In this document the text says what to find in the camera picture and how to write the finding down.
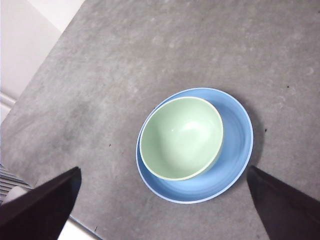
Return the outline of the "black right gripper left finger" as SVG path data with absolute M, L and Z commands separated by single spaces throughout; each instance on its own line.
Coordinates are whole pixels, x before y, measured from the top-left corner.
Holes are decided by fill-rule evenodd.
M 2 240 L 56 240 L 82 183 L 76 166 L 0 207 Z

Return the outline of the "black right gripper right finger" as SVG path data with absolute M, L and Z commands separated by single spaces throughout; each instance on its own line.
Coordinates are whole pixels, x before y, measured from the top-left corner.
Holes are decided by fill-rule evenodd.
M 256 166 L 246 180 L 260 220 L 271 240 L 318 240 L 320 202 Z

